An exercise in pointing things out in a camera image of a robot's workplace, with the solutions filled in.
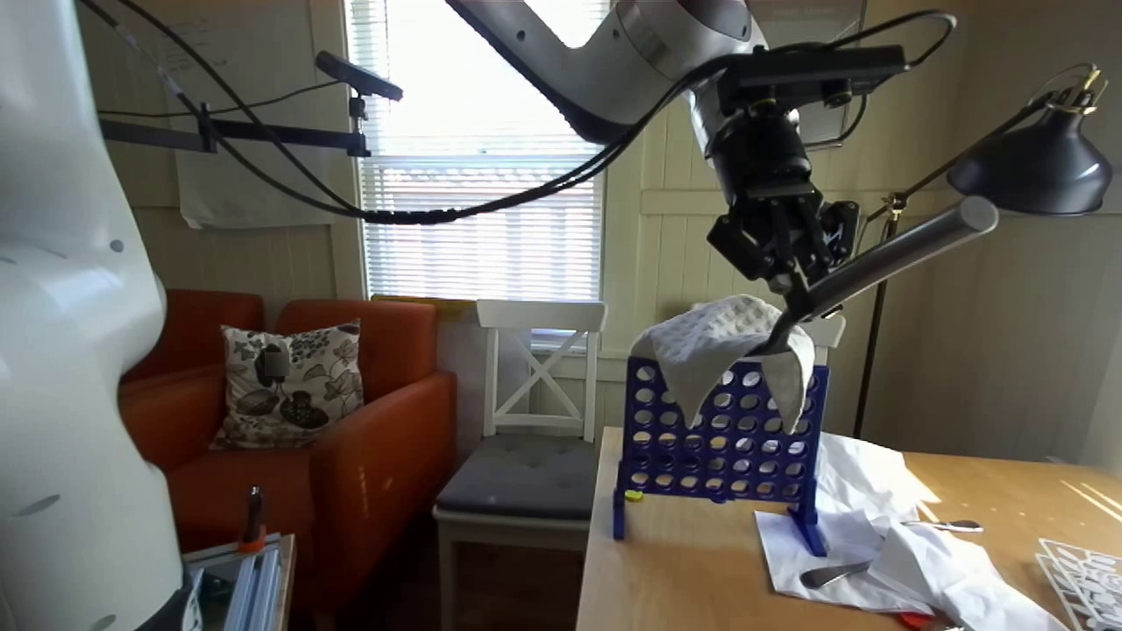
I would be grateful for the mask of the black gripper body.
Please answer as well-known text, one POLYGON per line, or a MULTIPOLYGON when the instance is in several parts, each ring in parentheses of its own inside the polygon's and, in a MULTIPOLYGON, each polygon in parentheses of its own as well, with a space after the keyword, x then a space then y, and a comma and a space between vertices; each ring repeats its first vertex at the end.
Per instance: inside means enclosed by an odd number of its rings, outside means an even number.
POLYGON ((707 141, 726 193, 707 241, 768 287, 807 287, 851 258, 859 208, 829 205, 791 109, 745 107, 707 141))

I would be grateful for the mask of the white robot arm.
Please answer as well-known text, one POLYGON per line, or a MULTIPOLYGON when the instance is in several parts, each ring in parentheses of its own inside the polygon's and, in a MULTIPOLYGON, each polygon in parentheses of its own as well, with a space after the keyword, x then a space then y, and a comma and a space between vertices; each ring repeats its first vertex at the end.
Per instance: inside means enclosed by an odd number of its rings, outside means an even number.
MULTIPOLYGON (((606 149, 676 95, 714 135, 731 88, 804 93, 835 58, 772 48, 740 0, 620 0, 578 48, 523 0, 450 6, 606 149)), ((73 0, 0 0, 0 631, 140 631, 182 591, 167 484, 115 404, 160 325, 73 0)))

